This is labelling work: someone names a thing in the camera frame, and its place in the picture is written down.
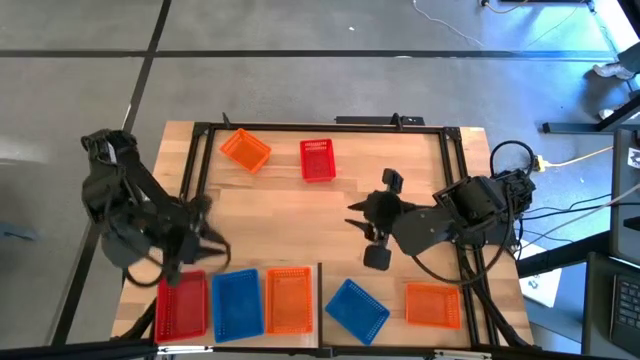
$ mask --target wooden table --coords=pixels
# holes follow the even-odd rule
[[[164,131],[153,175],[172,195],[177,196],[180,188],[192,129],[192,122],[168,122]],[[469,174],[488,175],[489,148],[484,129],[460,130]],[[393,255],[388,271],[366,268],[362,265],[362,256],[368,242],[360,230],[344,222],[346,218],[362,219],[361,213],[348,210],[347,205],[364,200],[374,189],[384,189],[380,179],[386,167],[397,170],[404,177],[403,200],[434,204],[432,194],[446,186],[437,136],[315,131],[252,133],[272,148],[269,161],[257,174],[250,174],[220,152],[220,146],[232,132],[216,131],[207,177],[205,192],[214,200],[209,222],[232,246],[228,271],[257,268],[264,282],[264,273],[269,267],[311,266],[313,291],[317,294],[318,286],[321,287],[323,309],[346,278],[354,280],[391,311],[373,346],[466,348],[470,345],[462,304],[460,330],[407,324],[405,284],[437,280],[420,270],[394,241],[389,242]],[[333,140],[337,177],[327,183],[307,184],[300,175],[299,142],[321,138]],[[453,144],[449,145],[450,154],[455,157]],[[200,150],[196,164],[201,158]],[[195,191],[197,166],[194,171],[191,194]],[[455,170],[454,176],[456,180],[459,177]],[[487,261],[493,258],[497,248],[485,247]],[[459,278],[455,248],[450,243],[428,249],[420,259],[442,276]],[[185,269],[198,268],[211,273],[221,262],[222,259],[203,260]],[[315,281],[318,263],[322,263],[321,284]],[[157,268],[147,261],[134,265],[131,272],[143,281],[152,280],[158,274]],[[502,256],[488,277],[496,305],[518,334],[531,343],[513,258]],[[112,334],[120,335],[128,330],[155,295],[155,288],[142,289],[125,283]],[[484,313],[477,299],[475,310],[480,339],[488,343]],[[314,332],[304,336],[260,336],[215,344],[210,325],[204,336],[172,344],[317,347],[317,331],[322,331],[322,345],[361,345],[331,316],[324,311],[323,314],[322,329],[318,329],[314,316]]]

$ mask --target yellow cable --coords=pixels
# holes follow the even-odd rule
[[[604,149],[600,149],[600,150],[598,150],[598,151],[594,151],[594,152],[592,152],[591,154],[587,154],[587,155],[585,155],[585,156],[581,156],[581,157],[579,157],[579,158],[575,158],[575,159],[573,159],[573,160],[565,161],[565,162],[563,162],[563,163],[559,163],[559,164],[552,164],[552,163],[548,163],[548,164],[546,164],[546,165],[547,165],[547,167],[561,167],[561,166],[571,165],[571,164],[577,163],[578,161],[582,161],[582,160],[584,160],[584,159],[586,159],[586,158],[590,158],[590,157],[592,157],[592,156],[594,156],[594,155],[598,155],[598,154],[600,154],[600,153],[603,153],[603,152],[605,152],[605,151],[609,151],[609,150],[611,150],[611,149],[613,149],[613,146],[609,146],[609,147],[606,147],[606,148],[604,148]]]
[[[511,9],[507,9],[507,10],[496,10],[496,9],[494,9],[494,8],[493,8],[493,6],[491,6],[491,4],[489,4],[488,2],[487,2],[485,5],[482,5],[482,3],[480,3],[480,6],[483,6],[483,7],[489,8],[489,10],[493,11],[493,12],[494,12],[494,13],[496,13],[496,14],[508,14],[508,13],[512,12],[513,10],[515,10],[515,9],[517,9],[517,8],[519,8],[519,7],[521,7],[522,5],[524,5],[524,4],[528,3],[528,2],[529,2],[529,0],[524,0],[524,1],[523,1],[523,2],[521,2],[520,4],[518,4],[518,5],[514,6],[514,7],[512,7]]]

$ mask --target orange basket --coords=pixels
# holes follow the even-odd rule
[[[238,129],[220,151],[255,174],[267,162],[271,148],[244,129]]]
[[[269,269],[266,288],[267,334],[308,334],[313,330],[310,268]]]
[[[406,297],[406,319],[409,324],[460,329],[458,288],[409,283]]]

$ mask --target gray floor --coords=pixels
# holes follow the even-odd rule
[[[484,50],[609,50],[585,5],[533,44],[575,7],[527,5],[496,15],[474,1],[418,5],[477,37]],[[0,49],[146,49],[160,6],[160,0],[5,0]],[[614,27],[608,36],[618,39],[621,33],[624,28]],[[415,12],[410,0],[174,1],[159,48],[477,50]],[[80,186],[88,164],[79,138],[122,125],[141,64],[0,59],[0,220],[40,234],[34,243],[0,242],[0,348],[49,341],[87,225]],[[225,111],[232,121],[331,122],[336,115],[398,111],[434,125],[481,126],[491,145],[524,140],[549,161],[561,162],[608,146],[611,137],[543,135],[543,122],[593,123],[601,107],[627,98],[627,84],[594,78],[592,65],[582,59],[157,59],[133,133],[152,167],[167,120],[219,121]],[[505,151],[498,161],[507,167],[524,160]],[[536,174],[534,205],[562,207],[609,193],[610,171],[608,154]],[[563,220],[532,221],[526,229],[543,232]],[[603,212],[555,236],[579,239],[607,227]],[[96,252],[70,342],[108,338],[119,276]]]

